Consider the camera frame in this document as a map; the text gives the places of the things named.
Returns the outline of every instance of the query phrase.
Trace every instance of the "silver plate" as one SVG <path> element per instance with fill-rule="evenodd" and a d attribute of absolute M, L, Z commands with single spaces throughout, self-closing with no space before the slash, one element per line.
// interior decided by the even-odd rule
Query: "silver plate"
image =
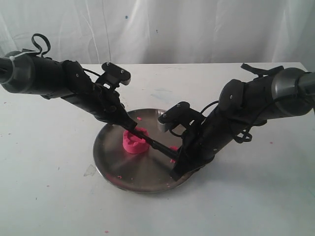
<path fill-rule="evenodd" d="M 182 142 L 180 138 L 158 130 L 157 118 L 164 112 L 158 109 L 140 109 L 128 114 L 138 123 L 138 127 L 148 130 L 149 137 L 168 147 L 179 147 Z M 181 133 L 183 130 L 177 128 L 174 131 Z M 136 193 L 158 193 L 179 186 L 191 176 L 188 173 L 174 181 L 169 176 L 174 166 L 170 158 L 151 147 L 141 154 L 126 152 L 123 148 L 123 132 L 124 129 L 120 126 L 105 125 L 99 132 L 93 149 L 98 171 L 116 187 Z"/>

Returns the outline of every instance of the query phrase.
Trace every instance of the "round metal tray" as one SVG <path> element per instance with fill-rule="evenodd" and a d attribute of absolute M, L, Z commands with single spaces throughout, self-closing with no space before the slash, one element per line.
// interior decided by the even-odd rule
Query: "round metal tray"
<path fill-rule="evenodd" d="M 149 137 L 166 146 L 181 145 L 181 139 L 169 132 L 158 130 L 157 118 L 164 113 L 158 109 L 140 109 L 128 112 L 139 127 L 148 130 Z M 175 129 L 181 133 L 182 128 Z M 185 182 L 191 173 L 174 181 L 169 173 L 174 163 L 163 153 L 149 148 L 145 153 L 130 154 L 123 148 L 124 129 L 117 125 L 105 125 L 96 137 L 93 149 L 94 161 L 100 174 L 114 186 L 136 193 L 158 193 L 175 188 Z"/>

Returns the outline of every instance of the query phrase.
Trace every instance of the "white curtain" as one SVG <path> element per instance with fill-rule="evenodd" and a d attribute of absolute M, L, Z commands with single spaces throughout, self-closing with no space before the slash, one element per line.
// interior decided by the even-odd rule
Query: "white curtain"
<path fill-rule="evenodd" d="M 300 61 L 315 70 L 315 0 L 0 0 L 0 56 L 46 35 L 80 63 Z"/>

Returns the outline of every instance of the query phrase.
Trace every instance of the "white tabletop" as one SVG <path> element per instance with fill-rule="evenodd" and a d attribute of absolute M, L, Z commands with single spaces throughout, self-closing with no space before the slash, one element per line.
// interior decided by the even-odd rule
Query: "white tabletop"
<path fill-rule="evenodd" d="M 251 63 L 260 68 L 300 63 Z M 119 88 L 127 110 L 201 110 L 231 79 L 230 64 L 136 64 Z M 84 65 L 101 73 L 100 65 Z M 156 195 L 120 190 L 96 171 L 93 144 L 104 125 L 61 99 L 0 89 L 0 235 L 313 236 L 315 118 L 270 120 L 251 143 L 232 141 L 182 186 Z"/>

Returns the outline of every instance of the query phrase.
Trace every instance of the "fabric backdrop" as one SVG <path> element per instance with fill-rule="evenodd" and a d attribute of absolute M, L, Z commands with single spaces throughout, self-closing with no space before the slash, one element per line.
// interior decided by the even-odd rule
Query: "fabric backdrop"
<path fill-rule="evenodd" d="M 315 0 L 0 0 L 0 56 L 46 35 L 80 63 L 300 61 L 315 70 Z"/>

